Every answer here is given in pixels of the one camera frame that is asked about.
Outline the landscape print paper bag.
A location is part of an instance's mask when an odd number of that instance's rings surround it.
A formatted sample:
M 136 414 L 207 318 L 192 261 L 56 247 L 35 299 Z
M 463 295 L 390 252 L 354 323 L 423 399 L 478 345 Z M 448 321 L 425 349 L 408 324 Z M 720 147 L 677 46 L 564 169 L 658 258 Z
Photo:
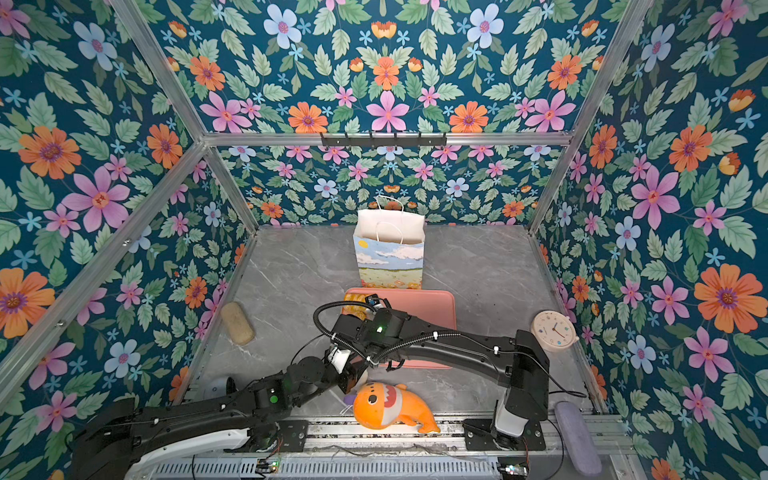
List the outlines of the landscape print paper bag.
M 391 196 L 357 212 L 353 246 L 364 288 L 420 290 L 426 217 Z

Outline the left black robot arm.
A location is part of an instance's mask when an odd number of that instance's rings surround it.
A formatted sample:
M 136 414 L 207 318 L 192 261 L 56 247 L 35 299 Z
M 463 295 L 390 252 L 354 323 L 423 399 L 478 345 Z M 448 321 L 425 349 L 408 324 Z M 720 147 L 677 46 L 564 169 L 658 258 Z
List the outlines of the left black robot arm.
M 138 408 L 120 400 L 97 414 L 73 438 L 70 479 L 122 479 L 142 469 L 152 454 L 174 447 L 195 453 L 246 445 L 266 447 L 278 424 L 333 387 L 349 393 L 364 376 L 356 354 L 342 366 L 330 356 L 308 356 L 286 370 L 248 383 L 242 389 L 198 402 Z

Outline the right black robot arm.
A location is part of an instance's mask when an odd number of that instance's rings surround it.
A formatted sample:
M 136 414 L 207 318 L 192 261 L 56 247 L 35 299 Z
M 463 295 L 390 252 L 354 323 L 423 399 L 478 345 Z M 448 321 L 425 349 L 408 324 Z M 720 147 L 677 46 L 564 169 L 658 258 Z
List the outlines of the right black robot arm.
M 483 336 L 440 327 L 388 306 L 335 301 L 312 315 L 319 332 L 341 354 L 339 386 L 349 391 L 368 369 L 388 371 L 426 361 L 486 377 L 504 388 L 494 407 L 488 437 L 500 446 L 537 433 L 548 419 L 550 361 L 534 335 Z

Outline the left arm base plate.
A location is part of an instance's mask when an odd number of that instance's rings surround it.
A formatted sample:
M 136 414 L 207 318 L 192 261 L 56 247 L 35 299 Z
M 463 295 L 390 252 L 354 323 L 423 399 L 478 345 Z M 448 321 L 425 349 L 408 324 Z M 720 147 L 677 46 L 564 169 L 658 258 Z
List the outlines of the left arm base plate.
M 248 440 L 237 449 L 242 453 L 302 452 L 308 438 L 309 422 L 282 420 L 248 430 Z

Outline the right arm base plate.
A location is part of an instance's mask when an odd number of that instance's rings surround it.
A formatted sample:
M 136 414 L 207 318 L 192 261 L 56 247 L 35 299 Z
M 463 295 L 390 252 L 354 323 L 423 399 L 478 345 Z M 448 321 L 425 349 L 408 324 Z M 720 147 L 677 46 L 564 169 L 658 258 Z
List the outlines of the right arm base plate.
M 528 421 L 521 436 L 500 433 L 492 418 L 467 418 L 462 421 L 465 448 L 468 451 L 544 451 L 546 442 L 538 421 Z

